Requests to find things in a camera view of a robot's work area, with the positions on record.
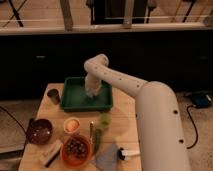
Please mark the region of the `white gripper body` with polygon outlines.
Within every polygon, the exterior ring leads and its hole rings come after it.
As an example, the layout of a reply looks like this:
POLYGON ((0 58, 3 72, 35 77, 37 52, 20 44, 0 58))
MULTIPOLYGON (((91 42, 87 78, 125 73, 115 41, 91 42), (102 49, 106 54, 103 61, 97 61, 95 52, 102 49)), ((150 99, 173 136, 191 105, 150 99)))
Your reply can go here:
POLYGON ((99 78, 87 75, 85 77, 85 90, 86 94, 98 95, 102 87, 101 80, 99 78))

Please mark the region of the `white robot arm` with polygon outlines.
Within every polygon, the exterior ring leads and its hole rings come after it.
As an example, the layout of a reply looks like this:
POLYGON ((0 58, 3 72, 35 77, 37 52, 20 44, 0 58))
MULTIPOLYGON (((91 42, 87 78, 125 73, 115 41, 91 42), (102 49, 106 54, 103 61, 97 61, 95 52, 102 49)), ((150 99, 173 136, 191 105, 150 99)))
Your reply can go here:
POLYGON ((143 171, 191 171, 176 95, 165 83, 146 81, 108 67, 99 54, 84 62, 85 89, 96 96, 105 81, 135 100, 143 171))

